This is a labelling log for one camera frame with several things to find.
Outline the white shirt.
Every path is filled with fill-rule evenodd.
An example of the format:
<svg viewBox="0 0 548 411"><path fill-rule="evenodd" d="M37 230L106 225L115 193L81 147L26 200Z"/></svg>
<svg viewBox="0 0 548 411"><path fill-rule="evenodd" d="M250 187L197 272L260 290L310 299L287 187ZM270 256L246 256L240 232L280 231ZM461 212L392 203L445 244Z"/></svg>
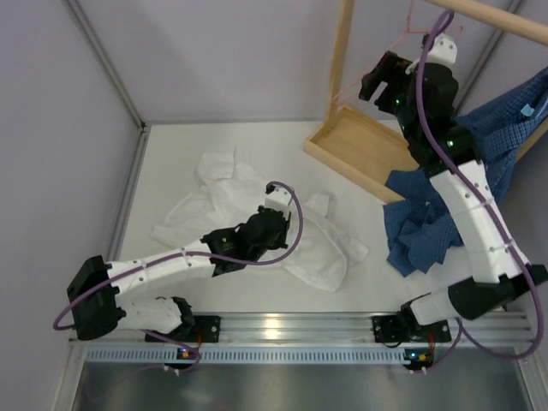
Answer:
<svg viewBox="0 0 548 411"><path fill-rule="evenodd" d="M201 187L183 198L151 236L165 246L205 240L213 255L268 261L326 292L341 286L348 269L369 249L328 218L332 197L313 193L282 217L266 205L268 179L237 162L235 146L209 146L197 168Z"/></svg>

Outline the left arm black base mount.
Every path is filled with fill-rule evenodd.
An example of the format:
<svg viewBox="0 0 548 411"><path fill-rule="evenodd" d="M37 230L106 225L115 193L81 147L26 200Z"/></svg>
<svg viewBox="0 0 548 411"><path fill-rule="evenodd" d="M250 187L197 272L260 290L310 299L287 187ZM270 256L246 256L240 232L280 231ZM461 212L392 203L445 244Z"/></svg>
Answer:
<svg viewBox="0 0 548 411"><path fill-rule="evenodd" d="M217 343L220 330L220 316L197 315L193 325L180 325L165 337L183 343Z"/></svg>

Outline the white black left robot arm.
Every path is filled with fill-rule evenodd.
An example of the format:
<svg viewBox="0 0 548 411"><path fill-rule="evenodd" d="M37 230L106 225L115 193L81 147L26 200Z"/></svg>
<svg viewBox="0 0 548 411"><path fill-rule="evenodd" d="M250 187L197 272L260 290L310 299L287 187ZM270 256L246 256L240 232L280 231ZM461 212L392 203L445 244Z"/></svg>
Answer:
<svg viewBox="0 0 548 411"><path fill-rule="evenodd" d="M115 330L147 330L182 342L195 320L187 300L159 292L187 280L213 278L256 265L269 251L287 248L291 214L260 206L245 223L145 259L87 259L67 289L81 341Z"/></svg>

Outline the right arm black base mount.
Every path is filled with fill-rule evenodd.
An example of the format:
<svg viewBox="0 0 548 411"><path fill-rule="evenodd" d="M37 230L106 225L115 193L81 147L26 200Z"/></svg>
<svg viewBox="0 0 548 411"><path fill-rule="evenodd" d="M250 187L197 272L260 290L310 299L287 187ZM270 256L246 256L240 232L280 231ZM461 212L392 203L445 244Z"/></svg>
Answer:
<svg viewBox="0 0 548 411"><path fill-rule="evenodd" d="M388 348L397 348L403 343L432 344L452 341L447 320L419 325L409 302L396 313L373 316L372 330L375 342Z"/></svg>

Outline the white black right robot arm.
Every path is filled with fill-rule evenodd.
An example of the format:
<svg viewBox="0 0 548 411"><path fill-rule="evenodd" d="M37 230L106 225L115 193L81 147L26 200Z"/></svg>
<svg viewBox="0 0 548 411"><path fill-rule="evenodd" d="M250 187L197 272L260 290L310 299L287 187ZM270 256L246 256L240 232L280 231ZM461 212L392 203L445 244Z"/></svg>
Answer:
<svg viewBox="0 0 548 411"><path fill-rule="evenodd" d="M396 117L419 164L449 210L472 265L471 277L444 292L417 297L400 308L398 329L420 339L448 318L474 320L546 283L547 270L523 258L510 239L489 190L485 166L471 132L453 116L458 84L447 64L412 63L387 51L361 81L359 97Z"/></svg>

